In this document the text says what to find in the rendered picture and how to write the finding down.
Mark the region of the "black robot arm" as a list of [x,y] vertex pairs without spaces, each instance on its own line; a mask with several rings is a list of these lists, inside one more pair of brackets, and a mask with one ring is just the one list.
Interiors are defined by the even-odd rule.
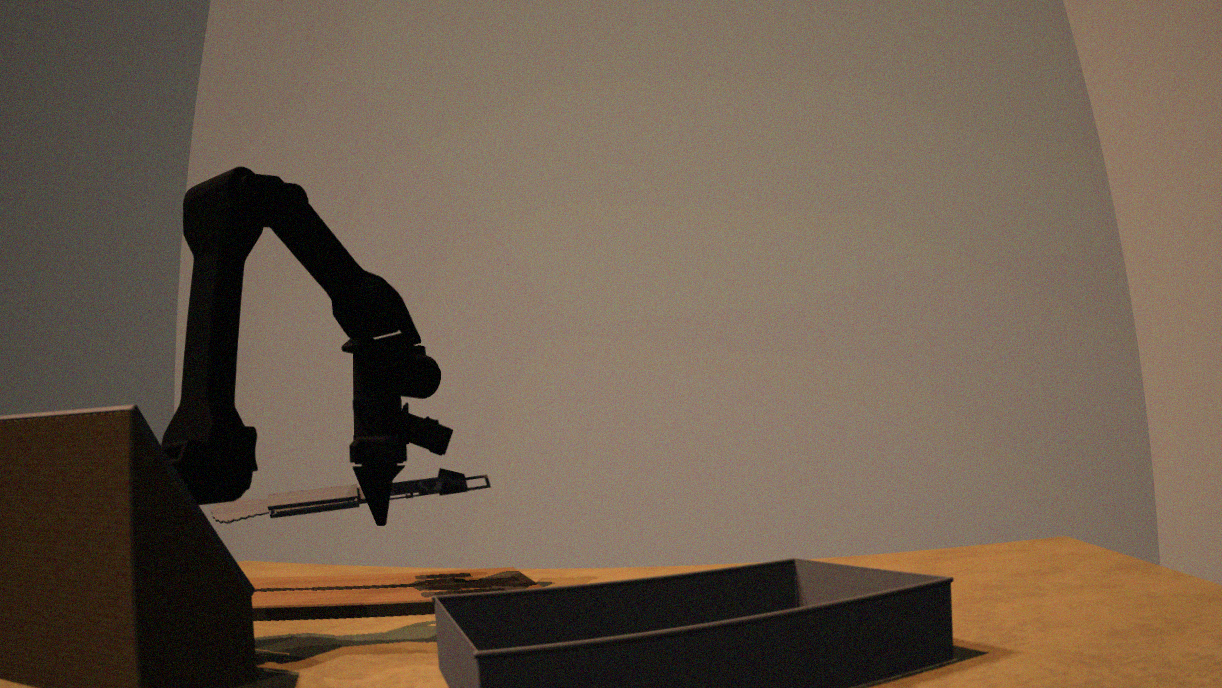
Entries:
[[[398,291],[364,271],[310,207],[306,189],[235,167],[187,191],[183,235],[194,255],[181,400],[163,448],[198,505],[233,502],[251,488],[255,426],[235,407],[244,262],[270,227],[330,299],[349,340],[353,393],[400,392],[425,400],[441,370]],[[378,336],[397,332],[387,337]]]

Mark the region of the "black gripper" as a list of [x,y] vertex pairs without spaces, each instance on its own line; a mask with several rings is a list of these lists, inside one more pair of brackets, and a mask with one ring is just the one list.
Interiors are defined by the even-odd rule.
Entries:
[[[406,444],[398,436],[400,392],[369,390],[353,393],[354,436],[349,462],[376,525],[386,525],[392,480],[404,469]],[[362,467],[360,467],[362,466]]]

